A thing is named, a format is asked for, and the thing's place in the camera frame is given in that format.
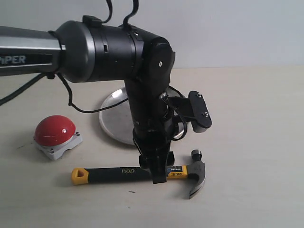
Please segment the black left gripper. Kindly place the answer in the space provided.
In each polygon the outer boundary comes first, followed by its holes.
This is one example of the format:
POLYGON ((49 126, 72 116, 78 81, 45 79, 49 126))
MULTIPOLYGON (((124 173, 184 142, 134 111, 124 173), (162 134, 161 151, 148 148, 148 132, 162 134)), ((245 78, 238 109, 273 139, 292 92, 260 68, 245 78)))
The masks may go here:
POLYGON ((132 114, 133 142, 142 154, 142 167, 150 171, 153 184, 166 182, 166 166, 174 165, 174 152, 170 151, 170 146, 177 124, 173 119, 174 114, 161 118, 132 114))

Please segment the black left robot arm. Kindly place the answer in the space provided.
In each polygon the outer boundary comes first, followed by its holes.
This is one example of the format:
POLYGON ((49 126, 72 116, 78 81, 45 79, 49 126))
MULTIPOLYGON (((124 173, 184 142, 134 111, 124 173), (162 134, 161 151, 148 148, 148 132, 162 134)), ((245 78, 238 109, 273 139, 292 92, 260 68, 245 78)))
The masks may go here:
POLYGON ((175 53, 168 40, 132 25, 103 25, 93 16, 54 31, 1 26, 1 76, 38 73, 72 83, 123 80, 140 166, 153 183, 173 165, 173 109, 167 95, 175 53))

